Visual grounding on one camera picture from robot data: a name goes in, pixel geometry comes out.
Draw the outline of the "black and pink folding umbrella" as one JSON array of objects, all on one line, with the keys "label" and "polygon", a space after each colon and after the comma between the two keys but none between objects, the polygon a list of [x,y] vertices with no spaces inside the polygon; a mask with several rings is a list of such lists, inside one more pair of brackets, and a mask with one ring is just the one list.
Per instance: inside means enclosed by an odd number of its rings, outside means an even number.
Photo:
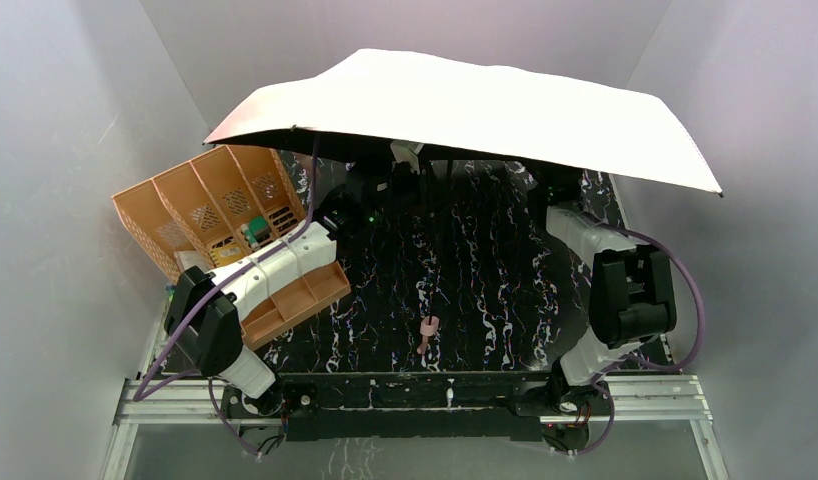
[{"label": "black and pink folding umbrella", "polygon": [[335,161],[532,160],[721,194],[701,150],[658,97],[509,66],[361,49],[314,77],[265,86],[208,135]]}]

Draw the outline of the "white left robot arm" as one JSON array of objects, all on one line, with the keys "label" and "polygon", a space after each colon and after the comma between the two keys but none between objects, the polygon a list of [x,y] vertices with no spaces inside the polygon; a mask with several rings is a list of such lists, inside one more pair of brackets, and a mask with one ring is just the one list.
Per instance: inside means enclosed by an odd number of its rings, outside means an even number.
[{"label": "white left robot arm", "polygon": [[417,207],[434,216],[442,182],[431,162],[355,163],[304,223],[232,263],[186,269],[164,327],[198,374],[219,377],[263,403],[281,380],[257,350],[345,296],[337,256],[385,214]]}]

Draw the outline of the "yellow notebook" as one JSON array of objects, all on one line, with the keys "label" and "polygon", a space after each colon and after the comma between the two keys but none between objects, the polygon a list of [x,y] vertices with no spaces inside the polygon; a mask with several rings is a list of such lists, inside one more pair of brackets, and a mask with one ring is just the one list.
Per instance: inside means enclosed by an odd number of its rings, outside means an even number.
[{"label": "yellow notebook", "polygon": [[245,256],[246,251],[235,242],[216,244],[209,249],[209,257],[215,267],[233,264]]}]

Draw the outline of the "white paper pad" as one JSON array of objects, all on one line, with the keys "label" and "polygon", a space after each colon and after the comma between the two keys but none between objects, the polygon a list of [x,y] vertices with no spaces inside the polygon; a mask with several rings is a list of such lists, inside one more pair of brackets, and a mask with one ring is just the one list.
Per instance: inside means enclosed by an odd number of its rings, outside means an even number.
[{"label": "white paper pad", "polygon": [[203,256],[196,250],[175,251],[174,259],[181,272],[192,267],[198,267],[203,272],[211,269]]}]

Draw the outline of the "orange plastic desk organizer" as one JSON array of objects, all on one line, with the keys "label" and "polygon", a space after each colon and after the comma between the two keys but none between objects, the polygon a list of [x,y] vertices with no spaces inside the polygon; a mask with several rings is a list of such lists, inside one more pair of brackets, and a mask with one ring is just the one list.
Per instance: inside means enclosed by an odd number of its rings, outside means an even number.
[{"label": "orange plastic desk organizer", "polygon": [[262,216],[278,239],[306,213],[278,153],[220,146],[126,189],[112,198],[118,216],[171,283],[181,271],[175,251],[198,251],[210,270],[216,244],[235,242],[254,253],[239,227]]}]

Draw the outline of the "aluminium frame rail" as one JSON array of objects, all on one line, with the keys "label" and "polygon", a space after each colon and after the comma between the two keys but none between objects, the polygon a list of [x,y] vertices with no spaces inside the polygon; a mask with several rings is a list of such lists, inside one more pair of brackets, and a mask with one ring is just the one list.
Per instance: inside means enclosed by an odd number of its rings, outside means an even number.
[{"label": "aluminium frame rail", "polygon": [[189,372],[148,383],[129,380],[103,475],[125,476],[139,427],[152,424],[229,424],[237,445],[259,455],[262,448],[244,433],[260,427],[294,441],[502,435],[530,441],[565,425],[583,430],[598,422],[687,421],[706,475],[727,477],[696,376],[624,370],[604,378],[598,392],[560,407],[550,403],[549,380],[544,372],[290,373],[278,405],[264,415],[221,380]]}]

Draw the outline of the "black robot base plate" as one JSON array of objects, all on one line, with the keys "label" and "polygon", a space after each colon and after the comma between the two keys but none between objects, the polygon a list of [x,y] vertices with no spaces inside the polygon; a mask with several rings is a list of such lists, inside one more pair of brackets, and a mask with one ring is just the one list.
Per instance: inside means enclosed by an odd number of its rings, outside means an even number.
[{"label": "black robot base plate", "polygon": [[226,386],[223,414],[244,426],[272,420],[292,442],[352,437],[503,437],[540,442],[569,426],[587,439],[609,402],[590,386],[565,387],[548,371],[289,373],[268,406]]}]

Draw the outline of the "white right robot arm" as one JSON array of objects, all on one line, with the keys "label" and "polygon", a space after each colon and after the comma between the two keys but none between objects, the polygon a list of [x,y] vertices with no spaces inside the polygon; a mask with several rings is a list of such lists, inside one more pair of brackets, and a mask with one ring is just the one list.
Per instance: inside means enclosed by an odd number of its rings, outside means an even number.
[{"label": "white right robot arm", "polygon": [[666,252],[595,219],[580,205],[579,168],[528,160],[535,181],[528,211],[544,238],[563,243],[588,267],[588,325],[554,364],[565,387],[585,387],[644,343],[671,331],[676,306]]}]

